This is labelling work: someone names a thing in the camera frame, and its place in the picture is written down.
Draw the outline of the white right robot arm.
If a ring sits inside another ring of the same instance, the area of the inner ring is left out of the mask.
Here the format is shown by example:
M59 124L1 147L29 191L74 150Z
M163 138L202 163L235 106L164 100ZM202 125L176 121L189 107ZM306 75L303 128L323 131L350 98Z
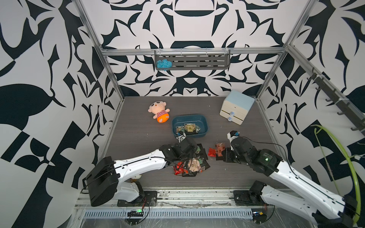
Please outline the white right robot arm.
M247 191L234 191L236 204L269 204L300 216L318 228L351 228L356 224L355 218L360 214L356 210L360 204L358 200L321 187L275 152L258 150L251 139L240 136L237 131L228 133L227 138L230 148L226 149L225 162L246 165L297 194L293 196L257 180Z

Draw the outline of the red foil tea bag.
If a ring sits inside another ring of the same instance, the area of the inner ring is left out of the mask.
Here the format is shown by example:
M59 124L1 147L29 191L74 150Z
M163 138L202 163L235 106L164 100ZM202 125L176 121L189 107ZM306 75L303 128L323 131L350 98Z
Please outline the red foil tea bag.
M185 168L185 162L179 162L177 165L173 167L175 175L185 175L188 174L188 170Z

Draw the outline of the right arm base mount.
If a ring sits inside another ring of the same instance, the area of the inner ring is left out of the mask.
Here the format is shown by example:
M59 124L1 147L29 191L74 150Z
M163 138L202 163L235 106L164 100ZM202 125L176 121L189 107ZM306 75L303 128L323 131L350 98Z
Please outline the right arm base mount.
M263 201L261 195L251 191L233 191L233 199L236 206L264 206L268 205Z

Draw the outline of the beige label tea bag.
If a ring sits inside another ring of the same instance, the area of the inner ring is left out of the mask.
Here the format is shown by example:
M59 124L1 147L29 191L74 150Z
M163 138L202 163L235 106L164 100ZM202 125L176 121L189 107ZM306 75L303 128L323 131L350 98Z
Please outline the beige label tea bag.
M196 158L191 159L188 164L187 168L189 172L198 172L201 173L205 170L205 167L200 164L200 161Z

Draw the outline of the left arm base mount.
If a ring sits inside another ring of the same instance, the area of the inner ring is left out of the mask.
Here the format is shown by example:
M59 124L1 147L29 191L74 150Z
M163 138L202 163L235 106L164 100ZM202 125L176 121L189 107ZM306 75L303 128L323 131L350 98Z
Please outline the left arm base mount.
M135 200L131 202L127 202L125 200L118 200L118 207L142 207L145 206L154 206L157 202L157 191L145 191L142 195L138 196Z

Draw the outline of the small red tea bag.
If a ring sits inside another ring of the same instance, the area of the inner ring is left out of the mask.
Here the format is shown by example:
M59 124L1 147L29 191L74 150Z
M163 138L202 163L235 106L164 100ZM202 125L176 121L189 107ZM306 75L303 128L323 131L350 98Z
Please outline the small red tea bag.
M217 156L217 151L216 151L215 149L213 149L213 148L209 148L209 150L208 150L208 156L209 156L209 157L214 157L214 158L216 158L216 156Z

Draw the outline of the pink label tea bag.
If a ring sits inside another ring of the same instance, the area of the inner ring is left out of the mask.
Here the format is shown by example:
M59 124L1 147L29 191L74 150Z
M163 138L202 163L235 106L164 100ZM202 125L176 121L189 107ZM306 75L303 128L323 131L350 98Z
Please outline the pink label tea bag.
M225 150L225 144L224 143L217 143L215 145L215 151L216 151L216 158L223 157L222 152Z

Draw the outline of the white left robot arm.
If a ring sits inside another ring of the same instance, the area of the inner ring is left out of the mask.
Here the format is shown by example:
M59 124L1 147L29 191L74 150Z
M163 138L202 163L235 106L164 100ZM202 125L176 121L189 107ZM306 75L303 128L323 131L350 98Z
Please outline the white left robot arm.
M199 146L193 139L184 138L176 144L166 144L145 155L113 160L103 158L86 176L86 185L92 207L101 206L110 200L132 202L142 195L137 183L128 182L144 173L177 166L179 162L194 158Z

